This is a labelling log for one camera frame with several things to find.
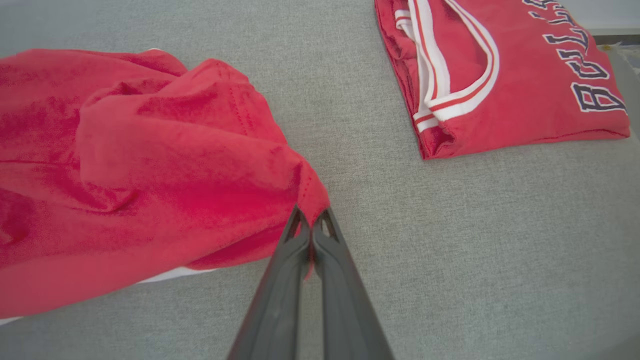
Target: gray table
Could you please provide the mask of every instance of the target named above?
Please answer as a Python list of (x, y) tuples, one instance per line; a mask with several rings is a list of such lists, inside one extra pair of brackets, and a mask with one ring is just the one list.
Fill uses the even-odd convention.
[[(371, 0), (0, 7), (0, 55), (31, 47), (158, 47), (189, 68), (213, 57), (244, 72), (326, 184), (398, 359), (638, 350), (637, 138), (423, 162)], [(637, 100), (640, 83), (612, 56), (624, 96)], [(640, 108), (628, 105), (636, 126)], [(13, 322), (0, 327), (0, 358), (223, 358), (265, 266), (137, 285)], [(321, 358), (320, 293), (311, 279), (301, 359)]]

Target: white trim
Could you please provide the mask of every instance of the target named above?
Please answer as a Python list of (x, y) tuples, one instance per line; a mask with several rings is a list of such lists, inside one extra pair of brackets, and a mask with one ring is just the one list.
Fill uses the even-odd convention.
[[(407, 10), (397, 10), (396, 11), (396, 18), (400, 17), (400, 16), (405, 16), (405, 15), (409, 15), (411, 16), (411, 13)], [(429, 79), (431, 79), (432, 77), (429, 77), (428, 75), (425, 75), (424, 73), (424, 69), (427, 69), (428, 74), (429, 73), (433, 73), (433, 70), (431, 70), (429, 68), (429, 65), (427, 64), (427, 61), (425, 60), (424, 56), (420, 55), (420, 52), (422, 51), (420, 49), (420, 40), (415, 38), (415, 33), (413, 32), (413, 21), (408, 20), (408, 19), (402, 19), (402, 20), (398, 20), (396, 22), (396, 28), (403, 30), (404, 33), (406, 34), (406, 36), (408, 36), (411, 40), (413, 40), (413, 43), (416, 46), (416, 52), (418, 54), (418, 87), (419, 87), (419, 103), (418, 103), (418, 112), (413, 114), (413, 121), (417, 121), (419, 120), (421, 117), (425, 117), (427, 115), (431, 114), (431, 110), (429, 110), (429, 108), (427, 107), (427, 104), (424, 103), (424, 98), (426, 96), (426, 92), (427, 92), (427, 88), (429, 88), (429, 86), (433, 87), (433, 85), (429, 85)], [(421, 133), (423, 132), (425, 129), (428, 129), (429, 127), (434, 127), (438, 125), (438, 120), (437, 119), (429, 119), (427, 121), (422, 121), (419, 122), (418, 124), (416, 124), (416, 128), (418, 129), (418, 132)]]
[(396, 29), (404, 31), (406, 36), (415, 42), (415, 35), (413, 34), (413, 26), (411, 20), (399, 20), (396, 23)]
[(451, 77), (449, 76), (449, 68), (447, 67), (447, 62), (438, 47), (436, 42), (435, 34), (433, 32), (433, 14), (431, 13), (431, 7), (429, 5), (429, 1), (420, 1), (415, 0), (418, 5), (418, 11), (420, 13), (420, 25), (422, 25), (422, 39), (424, 40), (424, 45), (426, 46), (425, 50), (429, 57), (425, 57), (425, 59), (431, 60), (431, 66), (435, 72), (435, 83), (437, 86), (437, 97), (446, 96), (451, 93)]
[(173, 278), (176, 278), (176, 277), (187, 276), (187, 275), (203, 274), (203, 273), (206, 273), (206, 272), (212, 272), (213, 270), (217, 270), (217, 269), (193, 270), (193, 269), (181, 266), (179, 268), (175, 268), (173, 270), (169, 270), (169, 271), (163, 272), (163, 273), (161, 273), (159, 275), (150, 277), (147, 280), (142, 280), (138, 284), (144, 284), (146, 282), (156, 282), (156, 281), (162, 281), (162, 280), (167, 280), (167, 279), (173, 279)]
[[(438, 119), (441, 121), (446, 121), (453, 117), (464, 115), (474, 110), (486, 98), (486, 96), (489, 94), (489, 92), (493, 88), (496, 82), (496, 79), (498, 77), (499, 66), (500, 66), (500, 55), (498, 52), (498, 47), (493, 41), (491, 34), (489, 34), (489, 31), (475, 17), (473, 17), (465, 9), (463, 9), (458, 3), (456, 3), (455, 0), (445, 0), (445, 1), (447, 2), (447, 4), (449, 4), (449, 6), (451, 6), (451, 8), (455, 12), (458, 13), (458, 15), (460, 15), (460, 18), (465, 23), (465, 25), (467, 25), (467, 28), (469, 29), (471, 34), (473, 34), (474, 38), (478, 41), (478, 44), (480, 45), (480, 47), (487, 54), (487, 69), (484, 71), (483, 75), (473, 84), (471, 84), (468, 88), (463, 89), (454, 94), (451, 94), (449, 96), (439, 97), (432, 101), (428, 101), (427, 105), (429, 107), (433, 107), (436, 105), (444, 104), (445, 102), (448, 102), (448, 101), (461, 99), (465, 96), (468, 96), (472, 92), (476, 91), (478, 88), (480, 88), (483, 85), (484, 81), (487, 79), (487, 77), (488, 77), (488, 81), (486, 84), (484, 84), (484, 86), (482, 86), (482, 88), (480, 88), (478, 93), (476, 93), (473, 97), (466, 100), (465, 102), (461, 102), (459, 104), (453, 104), (446, 108), (442, 108), (434, 111), (434, 114), (436, 115), (436, 117), (438, 117)], [(482, 37), (479, 36), (479, 34), (477, 33), (473, 25), (475, 25), (478, 28), (478, 30), (482, 34)], [(491, 50), (493, 51), (493, 56), (492, 56), (492, 52), (487, 48), (487, 46), (490, 47)]]
[(396, 10), (394, 16), (397, 20), (399, 17), (411, 17), (411, 13), (409, 12), (409, 10)]
[(22, 318), (22, 316), (18, 316), (16, 318), (0, 319), (0, 326), (4, 325), (6, 323), (10, 323), (10, 322), (16, 321), (16, 320), (21, 319), (21, 318)]
[(409, 9), (411, 12), (411, 20), (413, 25), (413, 34), (415, 35), (415, 46), (418, 55), (418, 78), (419, 78), (419, 87), (420, 87), (420, 105), (418, 107), (418, 112), (421, 108), (426, 108), (426, 104), (424, 104), (425, 99), (430, 99), (433, 97), (433, 67), (431, 63), (427, 61), (427, 56), (424, 53), (424, 50), (421, 46), (422, 43), (422, 34), (420, 34), (420, 29), (418, 27), (418, 20), (415, 16), (415, 7), (413, 5), (413, 0), (409, 0)]

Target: red stripe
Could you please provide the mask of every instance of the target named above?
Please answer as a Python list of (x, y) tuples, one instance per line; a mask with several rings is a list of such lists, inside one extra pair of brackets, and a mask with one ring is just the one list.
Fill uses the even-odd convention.
[[(463, 12), (459, 12), (459, 15), (461, 17), (464, 16), (469, 21), (469, 23), (471, 23), (471, 26), (473, 26), (474, 29), (476, 29), (478, 35), (480, 35), (480, 37), (484, 40), (484, 44), (486, 45), (487, 49), (489, 49), (489, 52), (491, 52), (492, 59), (495, 59), (495, 54), (493, 53), (493, 49), (491, 48), (491, 46), (489, 46), (489, 42), (486, 41), (486, 38), (480, 32), (480, 29), (478, 29), (476, 24), (474, 24), (474, 22), (471, 21)], [(431, 111), (438, 111), (438, 110), (441, 110), (443, 108), (448, 108), (450, 106), (457, 105), (457, 104), (460, 104), (462, 102), (465, 102), (465, 101), (471, 99), (473, 96), (475, 96), (478, 92), (480, 92), (480, 90), (484, 89), (484, 87), (489, 82), (489, 79), (491, 78), (491, 75), (493, 73), (493, 60), (491, 61), (491, 64), (488, 64), (488, 65), (490, 66), (489, 76), (487, 76), (487, 78), (484, 80), (482, 85), (480, 85), (477, 89), (475, 89), (473, 92), (471, 92), (467, 96), (461, 97), (460, 99), (455, 99), (455, 100), (443, 102), (442, 104), (438, 104), (438, 105), (430, 107)]]
[(429, 57), (429, 52), (427, 51), (427, 45), (424, 42), (424, 32), (422, 31), (422, 22), (420, 21), (420, 10), (418, 9), (418, 1), (413, 0), (413, 6), (415, 7), (415, 16), (418, 20), (418, 32), (420, 33), (420, 40), (422, 42), (422, 51), (427, 56), (427, 61), (431, 64), (431, 68), (433, 69), (433, 95), (431, 99), (435, 99), (438, 97), (438, 79), (436, 78), (436, 71), (433, 68), (433, 62), (431, 62), (431, 58)]
[(425, 116), (423, 116), (423, 117), (418, 118), (418, 119), (415, 121), (415, 123), (417, 124), (417, 123), (419, 123), (419, 122), (423, 122), (423, 121), (426, 121), (426, 120), (429, 120), (429, 119), (433, 119), (433, 118), (435, 118), (435, 117), (436, 117), (436, 115), (434, 115), (434, 114), (425, 115)]

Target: jersey lettering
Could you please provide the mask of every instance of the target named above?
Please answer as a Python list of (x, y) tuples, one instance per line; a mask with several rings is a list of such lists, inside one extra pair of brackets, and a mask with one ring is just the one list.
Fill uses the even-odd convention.
[(614, 110), (627, 112), (624, 102), (610, 93), (607, 88), (578, 83), (571, 83), (571, 88), (582, 112)]
[(578, 28), (571, 28), (570, 30), (580, 35), (580, 37), (571, 37), (568, 35), (557, 37), (555, 35), (550, 35), (550, 34), (542, 35), (542, 37), (545, 38), (545, 40), (550, 44), (560, 44), (563, 42), (575, 42), (576, 44), (580, 44), (584, 48), (584, 54), (586, 54), (587, 51), (589, 51), (589, 37), (587, 36), (587, 33), (584, 30), (578, 29)]
[(531, 17), (534, 18), (534, 19), (544, 20), (544, 21), (548, 22), (551, 25), (571, 24), (572, 26), (577, 26), (575, 24), (575, 22), (573, 21), (573, 18), (571, 18), (571, 15), (569, 15), (569, 13), (566, 10), (556, 10), (556, 11), (554, 11), (554, 13), (558, 18), (553, 19), (553, 20), (548, 20), (544, 16), (542, 16), (542, 15), (536, 13), (536, 12), (529, 12), (529, 15), (531, 15)]
[(565, 61), (565, 64), (569, 65), (569, 67), (573, 70), (576, 75), (578, 75), (581, 79), (609, 79), (609, 73), (603, 69), (599, 64), (584, 61), (582, 57), (582, 53), (576, 50), (563, 50), (558, 49), (558, 56), (562, 60)]
[(544, 9), (544, 10), (548, 10), (548, 8), (547, 8), (548, 4), (560, 5), (555, 0), (522, 0), (522, 2), (527, 4), (527, 5), (535, 6), (537, 8), (541, 8), (541, 9)]

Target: crumpled red shirt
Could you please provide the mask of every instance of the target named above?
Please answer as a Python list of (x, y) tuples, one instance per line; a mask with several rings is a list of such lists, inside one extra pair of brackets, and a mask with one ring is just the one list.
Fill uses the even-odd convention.
[(209, 59), (0, 60), (0, 319), (273, 253), (326, 189), (246, 76)]

